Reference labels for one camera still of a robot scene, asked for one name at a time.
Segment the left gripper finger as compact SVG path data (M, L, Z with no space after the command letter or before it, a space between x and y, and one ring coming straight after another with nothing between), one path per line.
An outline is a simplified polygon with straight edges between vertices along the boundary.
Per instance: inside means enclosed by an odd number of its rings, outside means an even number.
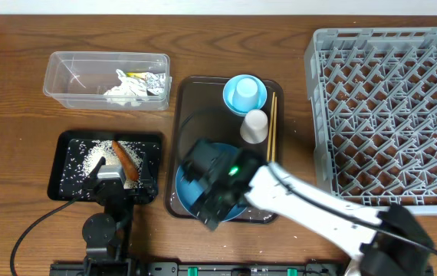
M93 182L97 179L97 174L102 166L106 164L106 159L104 157L100 157L98 162L96 163L96 166L91 170L89 175L86 178L87 182Z
M149 158L146 153L143 155L141 165L139 193L141 196L155 199L157 196L157 183L150 171Z

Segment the orange carrot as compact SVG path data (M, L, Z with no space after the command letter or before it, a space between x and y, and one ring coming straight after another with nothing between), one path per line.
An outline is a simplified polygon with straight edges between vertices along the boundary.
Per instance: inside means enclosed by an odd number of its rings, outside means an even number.
M116 153L121 166L123 167L123 171L125 172L126 177L131 181L137 182L139 180L140 174L132 159L128 156L127 152L115 140L112 142L112 148Z

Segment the white rice pile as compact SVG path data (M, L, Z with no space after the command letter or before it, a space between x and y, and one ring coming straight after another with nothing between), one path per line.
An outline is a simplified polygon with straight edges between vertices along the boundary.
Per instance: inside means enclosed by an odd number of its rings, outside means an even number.
M148 162L151 173L159 167L161 146L159 143L140 141L119 141L121 148L127 153L139 173L143 172L144 160ZM84 180L97 165L100 158L107 165L120 165L110 140L72 139L62 159L61 179L57 180L58 198L70 200L80 195Z

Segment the blue plate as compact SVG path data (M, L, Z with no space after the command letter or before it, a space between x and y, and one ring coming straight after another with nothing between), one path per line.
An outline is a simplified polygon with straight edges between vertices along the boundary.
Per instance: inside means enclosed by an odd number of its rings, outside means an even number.
M238 153L238 148L226 143L210 143L207 142L209 147L218 150L219 152L229 153L235 155ZM195 218L209 223L210 220L205 221L204 217L199 216L199 213L192 209L193 204L203 194L204 189L198 180L188 181L185 177L185 173L181 166L178 167L175 180L176 194L185 210L193 215ZM235 205L230 212L223 219L223 222L231 221L240 216L247 207L245 205Z

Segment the white tissue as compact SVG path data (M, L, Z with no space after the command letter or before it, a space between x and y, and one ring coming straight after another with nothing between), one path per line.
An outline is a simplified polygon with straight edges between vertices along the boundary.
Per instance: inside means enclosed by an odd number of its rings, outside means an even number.
M140 78L129 77L120 69L116 69L117 77L121 84L107 90L103 95L112 104L125 106L139 106L141 102L148 101L146 82Z

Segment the green snack wrapper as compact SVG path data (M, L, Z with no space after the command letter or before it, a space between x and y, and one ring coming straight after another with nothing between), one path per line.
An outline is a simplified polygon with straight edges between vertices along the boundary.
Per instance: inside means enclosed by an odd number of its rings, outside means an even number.
M161 95L165 92L166 75L164 73L127 72L126 75L144 81L146 90L153 95Z

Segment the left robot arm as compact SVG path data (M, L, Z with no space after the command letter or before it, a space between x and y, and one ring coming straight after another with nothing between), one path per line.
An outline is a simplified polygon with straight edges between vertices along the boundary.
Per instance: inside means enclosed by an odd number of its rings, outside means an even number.
M129 253L133 207L151 203L158 194L147 158L142 162L139 181L142 186L138 189L125 189L123 167L107 165L104 158L100 158L84 180L83 189L104 211L92 215L83 225L86 257L81 275L147 274L146 266Z

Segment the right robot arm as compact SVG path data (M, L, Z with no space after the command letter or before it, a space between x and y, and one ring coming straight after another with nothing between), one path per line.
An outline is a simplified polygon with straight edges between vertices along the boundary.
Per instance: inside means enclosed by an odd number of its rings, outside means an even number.
M425 275L434 248L414 216L401 205L386 210L359 205L299 180L251 150L230 153L200 141L181 167L204 185L192 212L217 228L229 211L246 202L288 218L323 236L350 257L347 275Z

